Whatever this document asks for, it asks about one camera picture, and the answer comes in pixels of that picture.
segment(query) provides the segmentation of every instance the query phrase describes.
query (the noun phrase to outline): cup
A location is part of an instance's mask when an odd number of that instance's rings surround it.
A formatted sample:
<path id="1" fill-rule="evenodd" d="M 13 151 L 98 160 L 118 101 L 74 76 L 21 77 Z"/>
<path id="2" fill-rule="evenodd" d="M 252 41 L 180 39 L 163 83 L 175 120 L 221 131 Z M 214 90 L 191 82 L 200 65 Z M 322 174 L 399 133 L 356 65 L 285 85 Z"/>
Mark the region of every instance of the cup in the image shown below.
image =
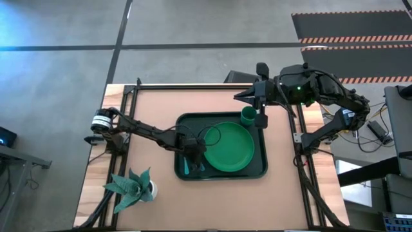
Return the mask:
<path id="1" fill-rule="evenodd" d="M 250 126 L 255 121 L 255 117 L 256 117 L 255 108 L 251 106 L 246 106 L 242 109 L 242 112 L 240 115 L 240 122 L 244 126 Z"/>

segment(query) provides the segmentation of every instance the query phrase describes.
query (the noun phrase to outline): tray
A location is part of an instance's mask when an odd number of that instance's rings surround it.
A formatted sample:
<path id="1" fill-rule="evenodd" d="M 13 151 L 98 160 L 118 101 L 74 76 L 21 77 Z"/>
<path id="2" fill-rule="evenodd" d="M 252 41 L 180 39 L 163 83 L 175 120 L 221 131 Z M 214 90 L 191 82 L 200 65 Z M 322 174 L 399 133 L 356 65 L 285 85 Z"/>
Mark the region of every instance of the tray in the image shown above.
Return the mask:
<path id="1" fill-rule="evenodd" d="M 185 113 L 181 115 L 176 124 L 183 124 L 193 131 L 195 135 L 206 126 L 213 126 L 221 122 L 235 122 L 240 124 L 240 112 L 218 112 L 218 113 Z M 257 129 L 251 125 L 246 127 L 252 135 L 255 144 L 255 153 L 252 161 L 242 170 L 235 172 L 224 172 L 212 167 L 202 158 L 202 164 L 205 167 L 203 171 L 191 171 L 185 174 L 185 164 L 183 156 L 175 153 L 174 155 L 174 172 L 182 180 L 226 180 L 226 179 L 256 179 L 262 177 L 268 168 L 268 161 L 265 149 L 265 140 L 263 130 Z M 183 127 L 177 127 L 177 132 L 187 132 Z"/>

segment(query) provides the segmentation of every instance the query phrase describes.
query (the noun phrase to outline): wooden table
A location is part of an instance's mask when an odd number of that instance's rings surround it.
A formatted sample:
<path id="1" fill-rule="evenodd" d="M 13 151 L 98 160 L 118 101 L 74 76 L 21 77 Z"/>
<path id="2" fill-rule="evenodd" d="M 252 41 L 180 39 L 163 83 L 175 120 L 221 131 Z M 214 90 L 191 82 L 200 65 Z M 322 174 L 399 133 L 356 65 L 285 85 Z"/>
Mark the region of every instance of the wooden table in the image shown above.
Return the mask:
<path id="1" fill-rule="evenodd" d="M 123 89 L 123 84 L 108 85 L 102 107 L 120 108 Z M 135 118 L 157 128 L 168 128 L 187 112 L 240 111 L 245 104 L 232 99 L 237 92 L 239 90 L 139 90 Z M 151 166 L 151 177 L 159 187 L 159 194 L 154 202 L 137 204 L 120 212 L 117 228 L 307 229 L 299 177 L 292 165 L 294 149 L 287 113 L 280 107 L 269 107 L 267 115 L 269 125 L 264 135 L 269 167 L 266 175 L 256 180 L 182 181 L 173 171 L 173 153 L 132 135 L 126 168 L 140 173 Z M 308 132 L 324 124 L 318 104 L 304 108 L 303 115 Z M 298 119 L 295 124 L 300 131 Z M 321 149 L 330 150 L 326 145 Z M 103 151 L 104 145 L 93 147 L 90 158 Z M 82 224 L 100 202 L 109 160 L 110 154 L 106 154 L 88 166 L 74 226 Z M 322 198 L 342 222 L 349 224 L 332 156 L 319 152 L 313 155 L 313 160 Z M 314 222 L 318 224 L 311 197 L 310 204 Z M 107 224 L 112 211 L 113 199 Z"/>

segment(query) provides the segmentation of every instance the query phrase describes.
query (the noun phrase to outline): potted plant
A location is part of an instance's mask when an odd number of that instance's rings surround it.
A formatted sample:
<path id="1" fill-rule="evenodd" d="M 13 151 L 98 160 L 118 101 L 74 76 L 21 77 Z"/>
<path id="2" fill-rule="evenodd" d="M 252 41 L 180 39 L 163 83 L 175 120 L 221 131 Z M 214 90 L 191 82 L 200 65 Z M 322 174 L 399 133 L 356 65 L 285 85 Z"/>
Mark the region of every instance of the potted plant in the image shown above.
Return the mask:
<path id="1" fill-rule="evenodd" d="M 150 202 L 157 195 L 157 186 L 150 180 L 149 169 L 144 171 L 140 177 L 129 169 L 129 178 L 112 174 L 113 183 L 103 186 L 109 191 L 121 194 L 122 200 L 115 207 L 118 213 L 123 209 L 136 204 L 138 201 Z"/>

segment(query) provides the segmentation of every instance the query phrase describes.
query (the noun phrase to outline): white pot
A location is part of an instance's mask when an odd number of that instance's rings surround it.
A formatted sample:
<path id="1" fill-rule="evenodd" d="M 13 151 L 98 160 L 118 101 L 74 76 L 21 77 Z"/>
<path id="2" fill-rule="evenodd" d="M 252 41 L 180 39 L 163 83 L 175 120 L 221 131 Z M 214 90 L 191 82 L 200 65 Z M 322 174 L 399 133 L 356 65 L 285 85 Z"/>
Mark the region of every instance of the white pot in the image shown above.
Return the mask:
<path id="1" fill-rule="evenodd" d="M 158 192 L 157 185 L 151 180 L 150 180 L 150 184 L 152 185 L 152 191 L 150 193 L 153 196 L 153 200 L 155 200 L 155 198 L 157 196 L 157 192 Z"/>

